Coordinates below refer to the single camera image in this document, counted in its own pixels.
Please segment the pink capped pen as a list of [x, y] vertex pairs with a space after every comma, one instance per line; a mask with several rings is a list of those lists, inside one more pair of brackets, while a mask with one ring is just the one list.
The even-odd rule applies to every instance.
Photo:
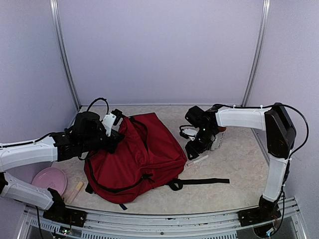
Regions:
[[209, 157], [209, 155], [205, 155], [205, 156], [203, 156], [203, 157], [201, 157], [201, 158], [199, 158], [199, 159], [193, 160], [193, 161], [187, 163], [187, 167], [190, 167], [190, 166], [192, 166], [192, 165], [194, 165], [194, 164], [197, 164], [197, 163], [199, 163], [199, 162], [201, 162], [201, 161], [207, 159], [208, 157]]

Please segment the dark red student backpack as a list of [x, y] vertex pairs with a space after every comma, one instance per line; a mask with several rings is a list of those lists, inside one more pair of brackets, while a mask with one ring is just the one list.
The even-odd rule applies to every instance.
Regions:
[[179, 179], [187, 162], [180, 144], [155, 113], [125, 117], [124, 135], [114, 153], [91, 152], [85, 160], [85, 191], [123, 205], [161, 186], [179, 191], [184, 185], [223, 183], [229, 179]]

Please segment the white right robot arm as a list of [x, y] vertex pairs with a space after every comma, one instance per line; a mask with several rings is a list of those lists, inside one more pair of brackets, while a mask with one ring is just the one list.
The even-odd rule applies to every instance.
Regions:
[[274, 211], [288, 174], [288, 166], [296, 138], [296, 128], [281, 103], [272, 106], [237, 107], [215, 104], [207, 110], [191, 107], [185, 119], [198, 131], [186, 134], [189, 142], [185, 149], [190, 160], [209, 150], [217, 140], [222, 127], [244, 127], [266, 133], [269, 171], [262, 198], [267, 201], [255, 210], [255, 217], [265, 221]]

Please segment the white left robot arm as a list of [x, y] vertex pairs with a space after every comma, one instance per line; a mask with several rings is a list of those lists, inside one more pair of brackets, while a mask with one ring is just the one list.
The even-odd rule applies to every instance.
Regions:
[[114, 152], [124, 136], [113, 129], [122, 115], [107, 113], [103, 118], [94, 112], [76, 115], [74, 124], [62, 132], [51, 132], [30, 141], [0, 145], [0, 195], [49, 210], [63, 222], [70, 211], [60, 194], [52, 188], [42, 189], [10, 175], [8, 170], [42, 162], [60, 162], [81, 157], [100, 149]]

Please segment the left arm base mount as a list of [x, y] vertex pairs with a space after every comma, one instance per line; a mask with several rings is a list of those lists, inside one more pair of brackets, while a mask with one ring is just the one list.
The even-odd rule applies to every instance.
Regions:
[[43, 218], [70, 226], [84, 227], [87, 213], [82, 210], [67, 208], [56, 190], [48, 188], [48, 191], [51, 193], [53, 204], [43, 212]]

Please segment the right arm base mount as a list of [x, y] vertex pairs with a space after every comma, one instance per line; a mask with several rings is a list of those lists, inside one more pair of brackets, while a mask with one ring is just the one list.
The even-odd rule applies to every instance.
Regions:
[[240, 210], [237, 213], [240, 225], [244, 227], [280, 218], [282, 216], [278, 206], [280, 197], [281, 194], [274, 202], [271, 202], [261, 196], [257, 207]]

